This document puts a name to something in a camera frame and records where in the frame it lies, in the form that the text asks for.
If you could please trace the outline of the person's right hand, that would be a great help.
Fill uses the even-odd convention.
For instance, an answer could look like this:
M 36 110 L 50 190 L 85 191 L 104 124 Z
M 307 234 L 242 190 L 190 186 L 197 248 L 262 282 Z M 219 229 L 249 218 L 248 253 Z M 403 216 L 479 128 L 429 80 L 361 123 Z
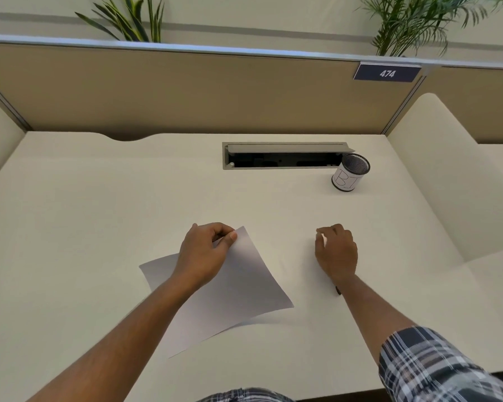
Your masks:
M 341 290 L 355 276 L 358 263 L 358 248 L 352 232 L 338 223 L 320 227 L 316 233 L 322 233 L 327 243 L 322 252 L 315 252 L 315 258 L 324 273 Z

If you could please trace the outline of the person's left hand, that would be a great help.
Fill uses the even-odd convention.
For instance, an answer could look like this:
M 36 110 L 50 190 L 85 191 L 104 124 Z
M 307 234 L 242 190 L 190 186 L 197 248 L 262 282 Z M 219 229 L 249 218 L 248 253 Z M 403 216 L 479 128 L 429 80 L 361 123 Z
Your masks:
M 193 291 L 209 283 L 221 270 L 228 250 L 219 249 L 219 240 L 234 228 L 220 222 L 194 223 L 183 242 L 172 279 Z

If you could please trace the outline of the white paper sheet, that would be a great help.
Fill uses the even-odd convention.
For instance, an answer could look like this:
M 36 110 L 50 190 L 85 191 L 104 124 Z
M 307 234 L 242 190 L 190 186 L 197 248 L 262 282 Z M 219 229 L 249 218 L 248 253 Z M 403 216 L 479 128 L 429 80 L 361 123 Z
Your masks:
M 219 273 L 197 290 L 173 318 L 158 346 L 163 359 L 257 316 L 294 307 L 245 227 L 236 233 L 237 240 Z

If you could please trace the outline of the person's right forearm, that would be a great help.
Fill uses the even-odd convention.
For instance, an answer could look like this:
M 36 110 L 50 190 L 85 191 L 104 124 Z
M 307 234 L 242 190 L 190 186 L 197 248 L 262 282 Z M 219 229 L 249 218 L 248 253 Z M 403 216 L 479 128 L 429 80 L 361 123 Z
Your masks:
M 413 327 L 416 323 L 395 309 L 355 274 L 342 276 L 334 283 L 378 365 L 385 341 L 395 332 Z

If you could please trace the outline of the person's left forearm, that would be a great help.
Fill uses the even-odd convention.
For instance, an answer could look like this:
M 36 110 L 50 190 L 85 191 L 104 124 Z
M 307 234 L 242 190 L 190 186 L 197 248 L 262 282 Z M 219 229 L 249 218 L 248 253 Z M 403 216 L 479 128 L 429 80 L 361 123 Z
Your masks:
M 204 284 L 172 275 L 27 402 L 124 402 L 176 313 Z

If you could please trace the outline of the black mesh pen cup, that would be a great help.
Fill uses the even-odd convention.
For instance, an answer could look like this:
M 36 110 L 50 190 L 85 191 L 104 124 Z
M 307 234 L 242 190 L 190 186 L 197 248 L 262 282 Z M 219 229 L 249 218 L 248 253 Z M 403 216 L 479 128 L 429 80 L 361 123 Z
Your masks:
M 363 176 L 369 173 L 370 168 L 369 161 L 362 155 L 342 154 L 341 163 L 332 175 L 331 182 L 340 191 L 353 191 Z

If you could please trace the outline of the beige partition panel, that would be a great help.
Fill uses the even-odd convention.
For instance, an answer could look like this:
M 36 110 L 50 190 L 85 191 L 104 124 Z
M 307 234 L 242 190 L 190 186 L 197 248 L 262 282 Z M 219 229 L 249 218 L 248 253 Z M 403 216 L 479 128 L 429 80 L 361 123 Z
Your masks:
M 435 94 L 479 143 L 503 143 L 503 68 L 441 66 L 415 98 Z
M 358 81 L 375 58 L 0 35 L 0 104 L 30 131 L 385 133 L 422 79 Z

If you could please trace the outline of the plaid shirt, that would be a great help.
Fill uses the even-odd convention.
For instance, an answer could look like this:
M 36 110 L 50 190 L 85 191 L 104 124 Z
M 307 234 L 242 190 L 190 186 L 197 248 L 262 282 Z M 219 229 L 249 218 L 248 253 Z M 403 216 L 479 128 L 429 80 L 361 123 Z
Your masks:
M 378 372 L 392 402 L 503 402 L 502 380 L 421 326 L 386 339 Z

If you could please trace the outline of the blue number sign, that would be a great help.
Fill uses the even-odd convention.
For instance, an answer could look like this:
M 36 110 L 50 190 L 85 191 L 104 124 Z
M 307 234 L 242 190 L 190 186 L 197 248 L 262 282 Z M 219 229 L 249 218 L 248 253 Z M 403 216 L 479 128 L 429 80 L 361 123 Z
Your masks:
M 414 81 L 420 65 L 361 62 L 353 77 L 358 81 L 407 82 Z

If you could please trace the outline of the broad-leaf green plant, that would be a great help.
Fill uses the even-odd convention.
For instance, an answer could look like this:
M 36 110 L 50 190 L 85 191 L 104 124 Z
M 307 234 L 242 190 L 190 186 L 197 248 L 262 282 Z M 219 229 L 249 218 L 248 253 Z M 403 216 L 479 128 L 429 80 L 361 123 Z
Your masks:
M 75 15 L 88 26 L 114 40 L 162 43 L 166 0 L 99 0 L 93 2 L 97 19 L 79 12 Z

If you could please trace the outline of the feathery palm plant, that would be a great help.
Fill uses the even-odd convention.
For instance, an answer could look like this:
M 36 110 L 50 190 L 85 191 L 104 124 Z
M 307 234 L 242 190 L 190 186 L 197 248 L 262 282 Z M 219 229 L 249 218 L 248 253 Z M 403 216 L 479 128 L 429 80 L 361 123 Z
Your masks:
M 477 26 L 503 7 L 503 0 L 362 0 L 360 8 L 380 26 L 371 45 L 377 56 L 402 57 L 423 46 L 449 47 L 450 26 Z

